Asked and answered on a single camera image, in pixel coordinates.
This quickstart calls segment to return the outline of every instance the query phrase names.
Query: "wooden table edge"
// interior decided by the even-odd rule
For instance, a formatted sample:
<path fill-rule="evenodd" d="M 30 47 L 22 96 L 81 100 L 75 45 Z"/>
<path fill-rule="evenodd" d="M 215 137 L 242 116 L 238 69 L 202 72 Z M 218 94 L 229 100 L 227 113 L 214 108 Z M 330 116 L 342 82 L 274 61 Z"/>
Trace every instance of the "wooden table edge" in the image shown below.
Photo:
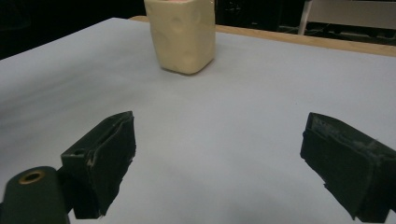
<path fill-rule="evenodd" d="M 149 18 L 146 16 L 135 16 L 132 17 L 130 20 L 148 22 Z M 378 44 L 369 44 L 369 43 L 361 43 L 354 41 L 327 39 L 327 38 L 313 37 L 306 35 L 291 35 L 291 34 L 283 34 L 283 33 L 253 30 L 253 29 L 240 28 L 240 27 L 223 26 L 223 25 L 216 25 L 216 31 L 225 34 L 252 36 L 262 39 L 282 41 L 282 42 L 301 44 L 307 46 L 315 46 L 326 49 L 340 49 L 340 50 L 354 51 L 360 53 L 370 53 L 370 54 L 396 57 L 396 47 L 388 46 L 388 45 L 378 45 Z"/>

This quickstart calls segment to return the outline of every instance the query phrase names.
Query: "dark background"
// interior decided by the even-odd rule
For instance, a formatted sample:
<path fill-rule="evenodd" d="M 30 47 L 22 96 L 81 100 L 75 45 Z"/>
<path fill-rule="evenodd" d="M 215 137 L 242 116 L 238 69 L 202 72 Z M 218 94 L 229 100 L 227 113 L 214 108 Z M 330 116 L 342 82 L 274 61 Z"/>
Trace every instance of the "dark background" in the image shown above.
<path fill-rule="evenodd" d="M 217 0 L 217 24 L 298 26 L 302 0 Z M 0 0 L 0 60 L 109 18 L 146 15 L 143 0 Z"/>

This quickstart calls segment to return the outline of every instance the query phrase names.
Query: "soft yellow object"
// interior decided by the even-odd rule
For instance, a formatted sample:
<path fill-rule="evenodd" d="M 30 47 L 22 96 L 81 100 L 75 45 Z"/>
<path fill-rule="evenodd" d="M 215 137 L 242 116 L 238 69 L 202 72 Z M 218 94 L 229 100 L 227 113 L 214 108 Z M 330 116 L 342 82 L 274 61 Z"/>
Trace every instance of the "soft yellow object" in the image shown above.
<path fill-rule="evenodd" d="M 215 57 L 215 9 L 212 0 L 145 0 L 161 67 L 194 74 Z"/>

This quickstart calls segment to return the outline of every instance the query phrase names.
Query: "white table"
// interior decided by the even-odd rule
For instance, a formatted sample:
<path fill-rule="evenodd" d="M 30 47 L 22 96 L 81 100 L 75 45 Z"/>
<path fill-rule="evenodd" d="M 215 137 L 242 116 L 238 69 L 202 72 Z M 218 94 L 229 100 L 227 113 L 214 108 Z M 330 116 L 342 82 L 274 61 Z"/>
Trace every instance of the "white table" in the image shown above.
<path fill-rule="evenodd" d="M 302 133 L 313 111 L 396 148 L 395 71 L 392 57 L 218 34 L 215 61 L 183 77 L 157 64 L 148 23 L 104 21 L 0 61 L 0 192 L 133 110 L 118 198 L 72 223 L 360 223 L 300 158 Z"/>

